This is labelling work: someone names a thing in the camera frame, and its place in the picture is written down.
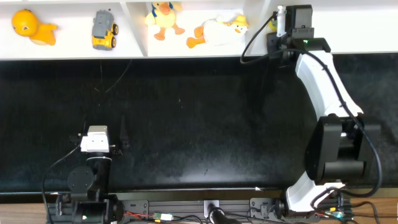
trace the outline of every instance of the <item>black tabletop surface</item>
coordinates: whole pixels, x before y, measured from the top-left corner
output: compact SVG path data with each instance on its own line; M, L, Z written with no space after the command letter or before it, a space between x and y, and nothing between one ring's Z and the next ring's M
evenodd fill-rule
M44 170L73 149L70 135L126 118L132 147L113 157L112 192L284 188L304 172L315 112L294 67L245 67L238 58L0 62L0 192L39 192ZM398 186L398 55L335 55L349 94L382 124L384 186ZM48 175L68 190L74 153ZM375 170L351 187L370 187Z

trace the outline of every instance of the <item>wooden floor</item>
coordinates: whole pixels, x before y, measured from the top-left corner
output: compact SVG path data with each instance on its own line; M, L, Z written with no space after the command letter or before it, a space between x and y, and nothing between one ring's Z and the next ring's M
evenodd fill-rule
M398 198L353 198L352 203L370 201L375 204L380 216L397 216ZM364 205L361 208L353 209L355 214L372 215L373 210L370 205ZM354 218L360 224L376 223L374 218ZM396 218L380 218L382 224L398 223ZM15 223L45 223L45 209L41 203L31 204L0 204L0 224ZM336 221L322 221L320 223L334 224Z

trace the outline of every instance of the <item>plush toy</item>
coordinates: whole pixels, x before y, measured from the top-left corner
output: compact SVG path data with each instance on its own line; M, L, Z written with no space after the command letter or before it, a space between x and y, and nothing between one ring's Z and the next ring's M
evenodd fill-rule
M198 44L224 45L239 40L246 31L249 24L244 15L238 15L232 22L224 22L222 17L211 19L203 26L195 29L195 37L187 39L187 46L194 48Z
M152 11L145 18L145 23L148 26L156 24L160 27L160 32L154 35L157 40L165 39L164 34L168 28L173 28L177 35L185 32L185 29L179 28L178 25L176 25L175 21L177 20L177 16L174 10L181 11L181 4L177 2L152 3Z
M43 24L35 15L27 9L18 11L12 17L14 31L38 45L55 45L53 30L57 29L54 24Z

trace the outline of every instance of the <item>yellow toy wheel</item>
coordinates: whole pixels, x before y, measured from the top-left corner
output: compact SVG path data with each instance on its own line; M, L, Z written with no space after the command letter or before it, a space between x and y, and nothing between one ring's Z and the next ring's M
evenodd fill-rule
M112 37L112 43L111 43L112 48L116 47L116 38Z
M117 35L117 34L119 33L119 27L118 27L118 25L113 24L112 30L113 30L113 31L112 31L113 35Z

